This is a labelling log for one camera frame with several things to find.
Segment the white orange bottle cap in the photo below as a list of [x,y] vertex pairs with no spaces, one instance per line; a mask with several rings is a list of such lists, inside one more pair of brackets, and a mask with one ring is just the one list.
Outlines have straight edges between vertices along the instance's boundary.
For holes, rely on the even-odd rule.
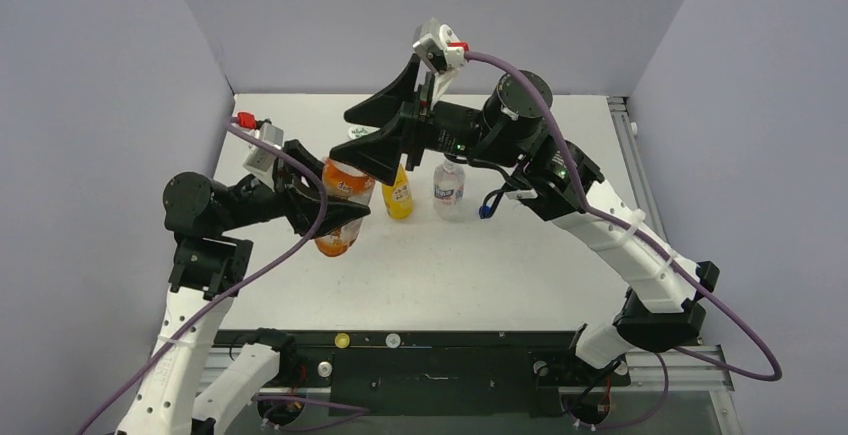
[[367,126],[352,126],[348,129],[348,137],[350,140],[357,140],[374,132],[372,127]]

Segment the orange drink bottle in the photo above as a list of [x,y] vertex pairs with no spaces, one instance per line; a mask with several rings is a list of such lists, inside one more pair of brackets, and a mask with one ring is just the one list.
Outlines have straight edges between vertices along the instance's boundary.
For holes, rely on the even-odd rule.
[[347,252],[356,242],[375,188],[375,179],[350,165],[324,159],[322,182],[330,205],[322,222],[318,250],[328,257]]

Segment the yellow juice bottle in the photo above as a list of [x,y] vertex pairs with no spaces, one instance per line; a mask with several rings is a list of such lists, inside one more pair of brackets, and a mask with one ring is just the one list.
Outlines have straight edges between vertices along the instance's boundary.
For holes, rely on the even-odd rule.
[[381,186],[382,198],[390,218],[401,220],[409,217],[414,211],[414,199],[409,185],[408,175],[402,165],[396,171],[393,184]]

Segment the clear water bottle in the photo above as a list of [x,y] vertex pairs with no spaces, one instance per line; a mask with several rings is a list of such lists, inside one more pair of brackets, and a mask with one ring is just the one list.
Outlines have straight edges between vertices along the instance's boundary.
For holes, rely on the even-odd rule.
[[433,207],[442,219],[457,221],[461,218],[465,179],[464,168],[456,162],[445,160],[435,168]]

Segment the yellow juice bottle cap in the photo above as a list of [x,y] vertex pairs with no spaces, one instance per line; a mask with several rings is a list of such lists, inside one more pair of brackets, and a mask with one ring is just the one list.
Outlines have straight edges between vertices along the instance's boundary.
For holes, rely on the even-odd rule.
[[334,345],[338,349],[346,349],[351,344],[351,337],[348,333],[340,332],[334,338]]

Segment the white water bottle cap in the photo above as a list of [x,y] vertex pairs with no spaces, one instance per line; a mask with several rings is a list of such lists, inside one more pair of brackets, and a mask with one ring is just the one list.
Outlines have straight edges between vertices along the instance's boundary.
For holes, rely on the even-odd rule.
[[388,348],[399,348],[402,343],[401,337],[397,333],[389,333],[385,338],[385,344]]

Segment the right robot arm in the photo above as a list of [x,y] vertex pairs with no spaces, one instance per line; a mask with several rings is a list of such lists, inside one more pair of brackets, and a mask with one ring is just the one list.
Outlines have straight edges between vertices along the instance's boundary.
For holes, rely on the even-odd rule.
[[628,207],[600,167],[553,124],[552,94],[532,72],[510,69],[479,109],[443,101],[443,63],[418,75],[412,57],[387,87],[349,108],[347,122],[370,133],[330,152],[333,160],[391,183],[399,166],[416,168],[426,151],[501,172],[506,192],[541,220],[567,231],[627,284],[610,322],[584,326],[564,355],[566,373],[588,382],[627,351],[662,353],[695,340],[706,311],[698,283],[713,290],[717,268],[672,251]]

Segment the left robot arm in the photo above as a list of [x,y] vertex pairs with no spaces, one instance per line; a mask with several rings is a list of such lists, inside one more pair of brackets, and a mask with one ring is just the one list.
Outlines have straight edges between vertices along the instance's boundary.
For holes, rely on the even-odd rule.
[[165,312],[149,359],[122,385],[133,400],[119,434],[220,434],[265,383],[285,385],[297,375],[292,338],[259,329],[231,368],[209,388],[199,386],[225,315],[258,279],[248,269],[252,242],[231,231],[284,218],[305,245],[369,208],[330,195],[321,161],[299,142],[250,144],[251,172],[238,183],[183,172],[165,187],[164,224],[176,242]]

